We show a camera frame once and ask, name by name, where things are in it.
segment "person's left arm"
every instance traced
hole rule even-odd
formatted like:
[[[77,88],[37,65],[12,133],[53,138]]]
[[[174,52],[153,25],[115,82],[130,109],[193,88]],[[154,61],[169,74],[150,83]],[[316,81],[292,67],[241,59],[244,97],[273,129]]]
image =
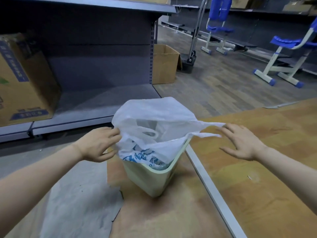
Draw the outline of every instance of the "person's left arm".
[[[6,236],[79,161],[103,162],[116,151],[103,154],[121,136],[117,128],[97,128],[73,144],[0,180],[0,237]]]

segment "blue chair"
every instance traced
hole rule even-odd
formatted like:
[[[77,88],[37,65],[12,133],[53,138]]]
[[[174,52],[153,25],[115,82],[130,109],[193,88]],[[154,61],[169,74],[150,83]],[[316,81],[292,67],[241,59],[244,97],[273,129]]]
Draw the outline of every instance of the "blue chair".
[[[206,29],[207,31],[209,31],[209,35],[208,35],[206,46],[201,47],[201,50],[208,53],[209,55],[211,54],[211,50],[208,49],[208,46],[217,47],[216,50],[224,55],[227,55],[228,53],[227,51],[230,50],[228,48],[225,48],[224,46],[226,44],[226,36],[229,33],[234,32],[234,30],[225,27],[224,24],[227,20],[231,4],[232,4],[232,0],[212,0],[211,1],[209,18],[206,25]],[[211,27],[208,25],[210,20],[220,21],[222,22],[222,25],[217,27]],[[211,34],[216,32],[224,33],[225,38],[223,39],[222,42],[213,42],[213,41],[210,42]]]
[[[263,79],[267,83],[269,83],[269,85],[274,86],[276,81],[275,79],[268,76],[268,72],[269,71],[278,72],[277,75],[280,78],[295,85],[295,87],[297,88],[302,88],[304,83],[293,78],[293,76],[300,69],[302,64],[305,62],[310,52],[317,49],[317,43],[308,41],[311,35],[315,32],[317,32],[317,18],[310,25],[310,29],[308,30],[308,32],[306,33],[303,39],[289,40],[289,39],[281,39],[278,36],[273,37],[271,43],[279,46],[277,51],[273,54],[273,56],[271,57],[271,60],[269,61],[269,63],[267,64],[263,72],[261,72],[258,69],[255,69],[253,73],[259,76],[261,79]],[[296,50],[301,47],[305,49],[304,55],[297,61],[297,63],[292,68],[274,66],[274,63],[277,60],[283,48]]]

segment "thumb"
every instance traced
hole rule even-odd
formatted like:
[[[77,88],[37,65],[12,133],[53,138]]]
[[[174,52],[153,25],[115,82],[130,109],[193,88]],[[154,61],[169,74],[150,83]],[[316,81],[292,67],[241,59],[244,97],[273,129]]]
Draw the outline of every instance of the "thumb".
[[[106,153],[104,155],[99,156],[94,161],[101,163],[103,161],[111,159],[116,153],[117,153],[117,150],[112,150],[112,151],[110,151],[110,152],[108,152],[108,153]]]
[[[238,157],[238,151],[237,150],[233,150],[233,149],[228,148],[228,147],[220,147],[220,149],[222,151],[224,151],[225,153],[227,153],[228,155],[231,155],[231,156],[233,156],[235,158]]]

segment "blue chair seat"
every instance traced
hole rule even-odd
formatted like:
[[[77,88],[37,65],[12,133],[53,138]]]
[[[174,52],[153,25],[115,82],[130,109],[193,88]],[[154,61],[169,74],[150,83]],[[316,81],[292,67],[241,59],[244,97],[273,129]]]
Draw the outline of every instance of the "blue chair seat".
[[[274,36],[271,43],[281,46],[281,47],[286,47],[288,49],[291,49],[301,43],[302,39],[296,39],[296,40],[289,40],[289,39],[281,39],[278,36]],[[306,42],[303,45],[304,48],[307,49],[317,49],[317,43],[314,42]]]
[[[232,33],[234,32],[234,29],[231,29],[231,28],[227,28],[227,27],[211,27],[211,26],[208,26],[207,27],[207,31],[210,31],[210,32],[225,32],[225,33]]]

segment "white plastic bag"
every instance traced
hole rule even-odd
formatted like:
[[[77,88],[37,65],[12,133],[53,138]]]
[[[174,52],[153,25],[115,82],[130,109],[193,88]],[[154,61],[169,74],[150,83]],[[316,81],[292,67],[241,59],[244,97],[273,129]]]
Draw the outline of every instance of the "white plastic bag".
[[[158,170],[169,166],[188,138],[220,137],[200,131],[211,125],[224,125],[198,121],[172,97],[129,100],[117,110],[112,124],[122,135],[117,143],[119,157]]]

